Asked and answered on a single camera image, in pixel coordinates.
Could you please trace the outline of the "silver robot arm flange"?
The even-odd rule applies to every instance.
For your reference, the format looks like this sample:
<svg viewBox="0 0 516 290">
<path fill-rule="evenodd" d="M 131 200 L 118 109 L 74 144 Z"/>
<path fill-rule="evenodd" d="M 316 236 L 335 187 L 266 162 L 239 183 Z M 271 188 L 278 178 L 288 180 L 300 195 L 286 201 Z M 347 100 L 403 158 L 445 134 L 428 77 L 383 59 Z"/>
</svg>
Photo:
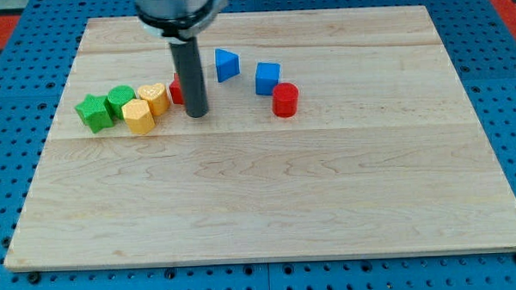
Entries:
<svg viewBox="0 0 516 290">
<path fill-rule="evenodd" d="M 143 28 L 174 43 L 197 37 L 227 5 L 228 0 L 134 0 Z"/>
</svg>

